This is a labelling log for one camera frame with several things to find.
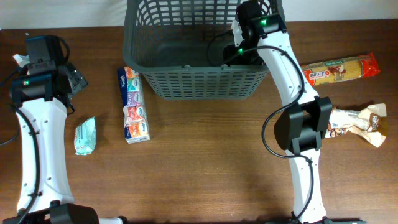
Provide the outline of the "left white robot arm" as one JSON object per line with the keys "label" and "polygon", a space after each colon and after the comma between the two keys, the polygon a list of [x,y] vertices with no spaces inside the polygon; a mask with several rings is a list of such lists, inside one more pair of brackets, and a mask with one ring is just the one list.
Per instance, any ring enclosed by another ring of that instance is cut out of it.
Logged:
{"label": "left white robot arm", "polygon": [[22,187],[17,215],[4,223],[99,223],[76,205],[68,183],[64,130],[72,93],[65,66],[70,49],[55,35],[25,40],[29,63],[12,80],[10,105],[22,139]]}

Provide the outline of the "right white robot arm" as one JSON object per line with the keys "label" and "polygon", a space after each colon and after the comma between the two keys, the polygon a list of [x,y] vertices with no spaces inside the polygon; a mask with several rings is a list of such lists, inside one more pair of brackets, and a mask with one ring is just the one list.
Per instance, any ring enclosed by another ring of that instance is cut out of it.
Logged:
{"label": "right white robot arm", "polygon": [[279,92],[282,107],[271,113],[261,134],[274,116],[274,135],[282,153],[264,147],[273,156],[287,159],[294,188],[291,223],[328,223],[322,202],[318,163],[322,140],[333,105],[320,97],[306,79],[291,46],[280,14],[265,15],[257,1],[246,1],[236,9],[233,21],[234,42],[238,55],[256,52],[267,66]]}

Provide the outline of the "grey plastic shopping basket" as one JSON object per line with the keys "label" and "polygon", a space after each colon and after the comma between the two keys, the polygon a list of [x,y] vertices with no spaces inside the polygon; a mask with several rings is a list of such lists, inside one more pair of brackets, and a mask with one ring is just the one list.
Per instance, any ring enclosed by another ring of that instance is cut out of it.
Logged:
{"label": "grey plastic shopping basket", "polygon": [[244,99],[265,65],[227,65],[223,50],[241,1],[128,1],[123,59],[168,100]]}

